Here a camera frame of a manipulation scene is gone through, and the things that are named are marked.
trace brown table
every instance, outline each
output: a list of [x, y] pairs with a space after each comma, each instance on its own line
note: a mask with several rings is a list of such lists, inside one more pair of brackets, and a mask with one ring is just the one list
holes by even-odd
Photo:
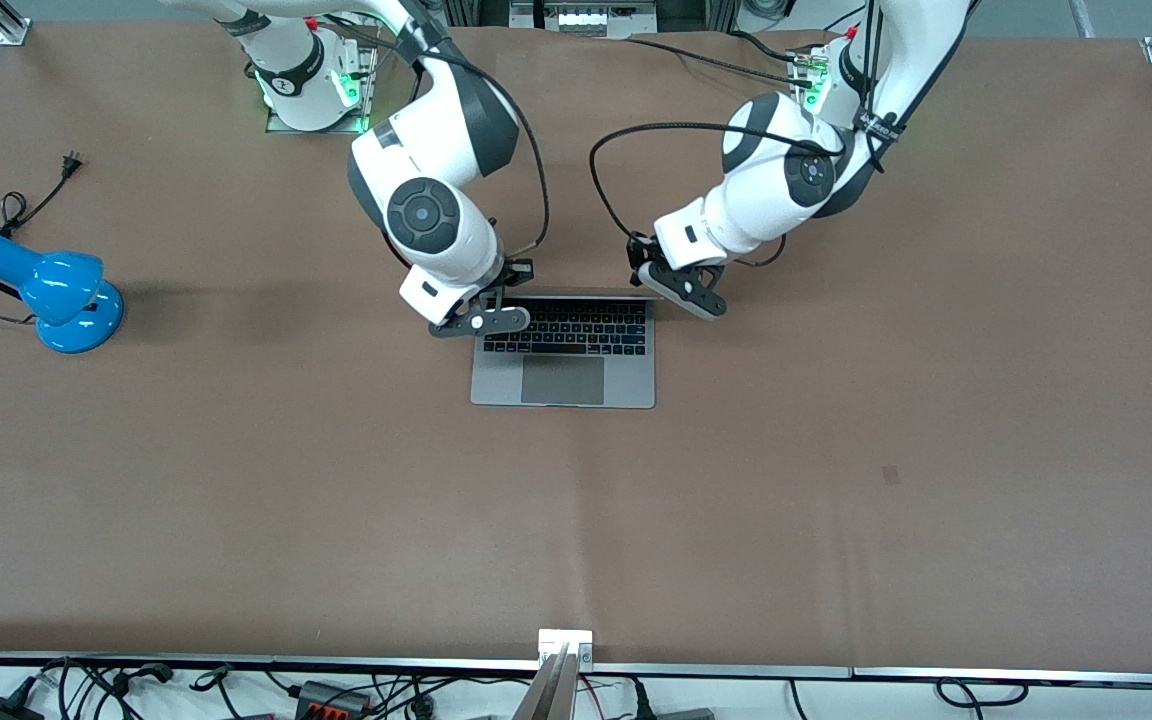
[[[457, 37], [540, 136], [538, 285], [626, 282], [594, 138], [766, 88]], [[604, 661], [1152, 670], [1131, 41], [965, 41], [855, 209], [732, 270], [720, 323], [664, 309], [652, 411], [471, 406], [470, 347], [397, 298], [349, 138], [262, 135], [241, 67], [206, 23], [41, 24], [0, 53], [0, 195], [91, 160], [20, 240], [100, 255], [128, 302], [83, 356], [0, 324], [0, 649], [526, 657], [581, 626]], [[604, 169], [646, 228], [718, 156], [660, 132]], [[525, 146], [468, 192], [511, 247], [535, 233]]]

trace laptop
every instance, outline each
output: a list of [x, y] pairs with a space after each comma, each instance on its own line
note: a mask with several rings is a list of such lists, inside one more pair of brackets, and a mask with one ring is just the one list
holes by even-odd
[[520, 296], [524, 332], [476, 338], [477, 406], [652, 407], [655, 323], [644, 297]]

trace lamp base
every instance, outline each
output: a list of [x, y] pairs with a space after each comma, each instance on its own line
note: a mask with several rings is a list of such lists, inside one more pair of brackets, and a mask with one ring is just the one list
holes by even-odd
[[101, 281], [96, 297], [82, 313], [63, 325], [48, 325], [37, 320], [38, 340], [56, 353], [86, 353], [109, 340], [123, 321], [123, 296], [114, 286]]

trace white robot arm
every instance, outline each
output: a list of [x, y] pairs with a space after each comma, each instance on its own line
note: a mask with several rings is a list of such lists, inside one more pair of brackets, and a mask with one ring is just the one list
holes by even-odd
[[[877, 26], [865, 22], [854, 40], [840, 37], [824, 50], [829, 60], [827, 86], [809, 103], [813, 108], [782, 92], [768, 92], [742, 105], [728, 123], [772, 132], [795, 145], [725, 132], [723, 181], [684, 209], [659, 218], [654, 237], [630, 237], [632, 282], [712, 320], [727, 310], [713, 291], [725, 264], [858, 199], [882, 152], [904, 131], [954, 55], [969, 0], [872, 3], [870, 17]], [[890, 45], [890, 58], [884, 59], [882, 71], [874, 61], [867, 78], [870, 31], [881, 37], [884, 46]]]
[[[353, 142], [349, 187], [367, 217], [410, 264], [399, 295], [437, 338], [517, 332], [526, 310], [502, 306], [506, 285], [525, 282], [530, 262], [507, 262], [493, 223], [460, 188], [511, 160], [518, 119], [419, 0], [160, 0], [215, 18], [257, 68], [280, 118], [298, 129], [332, 126], [342, 108], [333, 70], [339, 37], [304, 17], [357, 12], [397, 37], [394, 53], [420, 65], [433, 86]], [[494, 291], [493, 306], [479, 295]], [[458, 309], [470, 301], [470, 311]]]

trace blue desk lamp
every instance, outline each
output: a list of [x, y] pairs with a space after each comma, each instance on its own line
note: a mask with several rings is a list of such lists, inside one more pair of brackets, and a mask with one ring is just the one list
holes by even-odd
[[123, 296], [103, 272], [92, 255], [36, 252], [0, 236], [0, 281], [37, 314], [38, 340], [52, 350], [91, 350], [123, 321]]

